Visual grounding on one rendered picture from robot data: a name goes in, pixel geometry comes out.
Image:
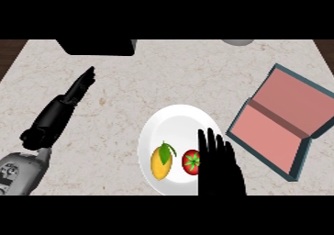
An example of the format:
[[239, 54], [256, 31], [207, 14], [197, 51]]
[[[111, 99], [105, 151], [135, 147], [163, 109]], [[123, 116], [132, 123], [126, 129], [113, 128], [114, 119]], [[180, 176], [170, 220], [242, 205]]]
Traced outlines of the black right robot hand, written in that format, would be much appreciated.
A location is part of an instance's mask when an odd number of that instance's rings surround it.
[[242, 170], [231, 143], [213, 129], [198, 130], [198, 195], [245, 196]]

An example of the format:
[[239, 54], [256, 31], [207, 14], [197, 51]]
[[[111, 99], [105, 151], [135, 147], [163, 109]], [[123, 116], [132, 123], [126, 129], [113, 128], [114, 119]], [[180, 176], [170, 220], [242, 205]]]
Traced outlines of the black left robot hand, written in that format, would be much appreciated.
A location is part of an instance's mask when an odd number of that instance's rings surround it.
[[76, 106], [95, 82], [93, 67], [79, 76], [67, 93], [58, 95], [39, 114], [30, 129], [21, 134], [23, 146], [36, 151], [51, 148], [68, 124]]

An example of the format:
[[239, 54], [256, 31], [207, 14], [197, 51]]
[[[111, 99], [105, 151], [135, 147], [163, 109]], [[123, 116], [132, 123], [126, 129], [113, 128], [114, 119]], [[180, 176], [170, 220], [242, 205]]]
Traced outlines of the red tomato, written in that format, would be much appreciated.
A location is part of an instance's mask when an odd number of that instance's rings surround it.
[[182, 157], [182, 167], [189, 175], [198, 175], [200, 168], [200, 152], [188, 150]]

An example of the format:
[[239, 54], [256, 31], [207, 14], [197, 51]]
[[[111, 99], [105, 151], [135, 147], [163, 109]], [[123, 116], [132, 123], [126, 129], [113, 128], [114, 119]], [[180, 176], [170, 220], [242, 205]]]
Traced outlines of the white plate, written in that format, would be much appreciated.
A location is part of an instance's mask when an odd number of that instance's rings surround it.
[[[198, 149], [198, 130], [213, 129], [220, 134], [219, 126], [210, 115], [189, 105], [164, 107], [148, 119], [139, 138], [139, 163], [144, 177], [154, 189], [169, 196], [198, 195], [198, 176], [189, 175], [182, 167], [182, 157], [188, 150]], [[151, 172], [154, 150], [166, 142], [176, 149], [172, 170], [158, 180]]]

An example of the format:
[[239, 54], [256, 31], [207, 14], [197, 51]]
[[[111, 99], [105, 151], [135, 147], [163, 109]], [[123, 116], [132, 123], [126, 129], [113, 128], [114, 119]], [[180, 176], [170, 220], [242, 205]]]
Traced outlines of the pink and teal cardboard box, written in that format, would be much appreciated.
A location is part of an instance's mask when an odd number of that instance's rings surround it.
[[309, 146], [334, 127], [334, 93], [281, 64], [242, 104], [226, 135], [282, 178], [300, 178]]

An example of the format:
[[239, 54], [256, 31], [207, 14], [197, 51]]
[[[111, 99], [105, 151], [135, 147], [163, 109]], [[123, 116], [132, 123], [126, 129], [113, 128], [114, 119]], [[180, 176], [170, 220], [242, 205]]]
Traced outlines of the yellow mango with green leaf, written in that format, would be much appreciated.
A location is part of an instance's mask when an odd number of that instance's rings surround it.
[[151, 173], [158, 181], [169, 175], [175, 157], [176, 149], [169, 143], [163, 142], [151, 156]]

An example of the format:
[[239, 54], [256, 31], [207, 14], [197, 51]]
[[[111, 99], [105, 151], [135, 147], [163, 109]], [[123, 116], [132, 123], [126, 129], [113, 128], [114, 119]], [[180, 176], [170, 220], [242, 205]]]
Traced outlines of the black appliance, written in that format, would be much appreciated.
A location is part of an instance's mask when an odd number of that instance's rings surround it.
[[135, 39], [59, 39], [58, 44], [70, 55], [132, 56]]

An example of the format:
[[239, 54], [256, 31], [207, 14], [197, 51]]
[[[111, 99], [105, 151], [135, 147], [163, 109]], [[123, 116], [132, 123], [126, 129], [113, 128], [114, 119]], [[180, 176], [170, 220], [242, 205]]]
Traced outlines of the pale grey round object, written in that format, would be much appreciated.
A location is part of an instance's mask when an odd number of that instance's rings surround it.
[[253, 43], [253, 39], [222, 39], [222, 41], [232, 46], [247, 46]]

